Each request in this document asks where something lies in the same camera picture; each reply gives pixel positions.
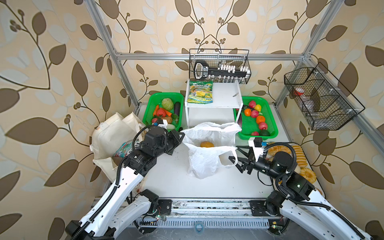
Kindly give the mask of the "white plastic grocery bag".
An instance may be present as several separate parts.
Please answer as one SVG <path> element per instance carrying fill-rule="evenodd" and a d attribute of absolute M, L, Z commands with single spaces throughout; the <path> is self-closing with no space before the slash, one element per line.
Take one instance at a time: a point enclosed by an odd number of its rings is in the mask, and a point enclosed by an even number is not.
<path fill-rule="evenodd" d="M 189 173 L 198 179 L 213 176 L 218 169 L 238 164 L 235 140 L 242 129 L 237 123 L 205 122 L 183 130 L 183 144 L 188 148 Z"/>

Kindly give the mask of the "Fox's candy bag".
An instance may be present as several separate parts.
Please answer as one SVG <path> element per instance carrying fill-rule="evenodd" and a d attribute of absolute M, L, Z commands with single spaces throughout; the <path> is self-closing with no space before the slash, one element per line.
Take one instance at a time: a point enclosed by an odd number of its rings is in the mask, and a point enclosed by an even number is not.
<path fill-rule="evenodd" d="M 115 152 L 114 157 L 124 158 L 132 152 L 133 141 L 127 141 L 123 143 L 119 149 Z"/>

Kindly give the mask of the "cream floral tote bag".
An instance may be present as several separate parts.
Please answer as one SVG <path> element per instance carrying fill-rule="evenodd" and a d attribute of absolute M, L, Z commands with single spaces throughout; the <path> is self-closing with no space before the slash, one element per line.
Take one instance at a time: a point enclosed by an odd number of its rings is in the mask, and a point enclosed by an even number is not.
<path fill-rule="evenodd" d="M 118 164 L 113 160 L 115 153 L 123 144 L 133 140 L 144 126 L 134 113 L 126 117 L 115 113 L 94 130 L 90 145 L 90 150 L 94 154 L 93 163 L 110 182 L 114 182 L 117 175 Z"/>

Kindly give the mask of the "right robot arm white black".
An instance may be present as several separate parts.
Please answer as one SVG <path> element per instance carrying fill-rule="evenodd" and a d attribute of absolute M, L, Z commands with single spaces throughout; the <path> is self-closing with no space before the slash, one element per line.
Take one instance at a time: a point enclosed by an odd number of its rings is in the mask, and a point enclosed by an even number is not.
<path fill-rule="evenodd" d="M 275 185 L 260 210 L 295 222 L 319 240 L 373 239 L 338 212 L 311 182 L 295 172 L 297 153 L 291 144 L 260 142 L 238 146 L 237 151 L 243 157 L 238 158 L 234 153 L 229 160 L 241 173 L 257 171 Z"/>

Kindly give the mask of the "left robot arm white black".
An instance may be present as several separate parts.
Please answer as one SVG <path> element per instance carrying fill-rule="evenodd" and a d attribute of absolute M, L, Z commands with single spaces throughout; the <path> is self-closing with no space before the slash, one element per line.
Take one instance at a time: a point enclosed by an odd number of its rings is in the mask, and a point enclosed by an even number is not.
<path fill-rule="evenodd" d="M 114 240 L 139 217 L 158 212 L 159 197 L 150 190 L 140 192 L 124 209 L 121 206 L 156 165 L 157 158 L 173 154 L 185 133 L 157 126 L 143 129 L 147 131 L 144 140 L 138 147 L 132 146 L 131 153 L 120 161 L 116 179 L 105 194 L 84 217 L 66 226 L 72 240 Z"/>

